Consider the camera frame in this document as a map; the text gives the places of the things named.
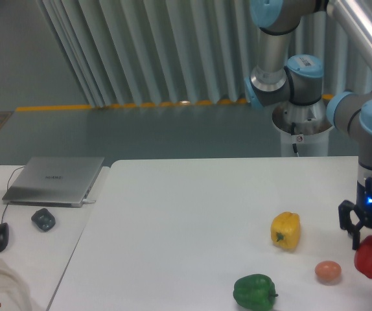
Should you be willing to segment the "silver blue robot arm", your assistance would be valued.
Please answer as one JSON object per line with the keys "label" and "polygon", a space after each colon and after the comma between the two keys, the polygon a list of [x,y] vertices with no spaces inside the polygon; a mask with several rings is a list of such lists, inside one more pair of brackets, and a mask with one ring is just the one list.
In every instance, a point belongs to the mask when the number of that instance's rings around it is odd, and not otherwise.
{"label": "silver blue robot arm", "polygon": [[[278,102],[311,106],[320,99],[318,81],[323,71],[285,55],[301,18],[321,11],[342,26],[372,70],[372,9],[365,2],[251,1],[251,18],[261,32],[257,65],[245,80],[252,106],[263,108]],[[344,201],[338,208],[340,227],[350,234],[352,248],[358,249],[361,229],[372,229],[372,92],[340,93],[328,103],[326,115],[332,126],[359,147],[356,201]]]}

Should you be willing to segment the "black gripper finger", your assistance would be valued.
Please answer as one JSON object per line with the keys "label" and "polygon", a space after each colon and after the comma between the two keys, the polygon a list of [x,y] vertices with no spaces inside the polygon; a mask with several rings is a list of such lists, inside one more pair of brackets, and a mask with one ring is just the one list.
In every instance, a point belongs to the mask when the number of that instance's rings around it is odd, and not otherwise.
{"label": "black gripper finger", "polygon": [[[351,213],[357,215],[359,221],[354,224],[351,219]],[[366,214],[364,211],[353,202],[344,200],[338,206],[338,217],[340,229],[347,231],[348,235],[352,238],[352,249],[357,250],[360,247],[360,230],[363,228],[363,219]]]}

